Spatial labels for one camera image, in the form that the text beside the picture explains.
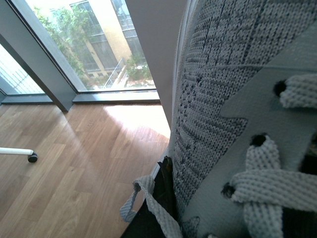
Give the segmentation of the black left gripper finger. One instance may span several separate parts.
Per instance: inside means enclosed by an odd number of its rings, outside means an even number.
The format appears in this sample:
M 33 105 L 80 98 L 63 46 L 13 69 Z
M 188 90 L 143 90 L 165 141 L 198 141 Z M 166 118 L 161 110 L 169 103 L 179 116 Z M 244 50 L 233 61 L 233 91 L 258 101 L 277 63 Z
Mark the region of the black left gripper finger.
M 173 192 L 172 160 L 158 162 L 158 174 L 133 181 L 133 192 L 121 207 L 121 217 L 129 223 L 124 238 L 177 238 L 178 222 Z

